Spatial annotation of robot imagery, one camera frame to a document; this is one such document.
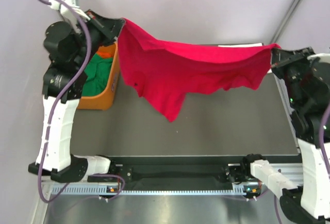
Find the red polo shirt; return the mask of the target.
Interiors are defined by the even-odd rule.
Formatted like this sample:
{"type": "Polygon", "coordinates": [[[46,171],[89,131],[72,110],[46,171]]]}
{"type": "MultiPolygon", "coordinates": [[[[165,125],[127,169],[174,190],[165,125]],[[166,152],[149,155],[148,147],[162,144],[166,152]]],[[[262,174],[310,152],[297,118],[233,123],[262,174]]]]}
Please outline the red polo shirt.
{"type": "Polygon", "coordinates": [[[188,93],[259,88],[271,67],[273,43],[253,47],[207,46],[154,38],[126,21],[118,39],[126,85],[159,113],[174,121],[188,93]]]}

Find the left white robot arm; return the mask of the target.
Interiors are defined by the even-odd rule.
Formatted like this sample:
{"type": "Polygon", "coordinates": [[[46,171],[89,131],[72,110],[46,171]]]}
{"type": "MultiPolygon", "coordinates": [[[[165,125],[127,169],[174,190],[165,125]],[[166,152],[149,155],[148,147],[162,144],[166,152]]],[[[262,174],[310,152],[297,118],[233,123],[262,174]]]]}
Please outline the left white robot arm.
{"type": "Polygon", "coordinates": [[[38,177],[49,176],[59,183],[79,182],[99,174],[111,181],[117,169],[105,156],[75,156],[70,152],[73,119],[87,80],[84,68],[102,46],[114,44],[124,19],[109,19],[92,10],[77,27],[67,22],[51,24],[43,42],[51,61],[43,76],[44,121],[39,154],[28,166],[38,177]]]}

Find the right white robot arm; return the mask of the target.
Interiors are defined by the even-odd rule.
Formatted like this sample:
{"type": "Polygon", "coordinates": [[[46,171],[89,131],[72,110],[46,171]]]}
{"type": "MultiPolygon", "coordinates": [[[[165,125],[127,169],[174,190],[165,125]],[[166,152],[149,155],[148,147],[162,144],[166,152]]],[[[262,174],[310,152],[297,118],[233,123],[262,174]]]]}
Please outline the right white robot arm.
{"type": "Polygon", "coordinates": [[[249,154],[241,175],[260,180],[294,223],[329,223],[329,54],[310,47],[273,49],[272,73],[285,82],[302,157],[303,185],[275,170],[265,157],[249,154]]]}

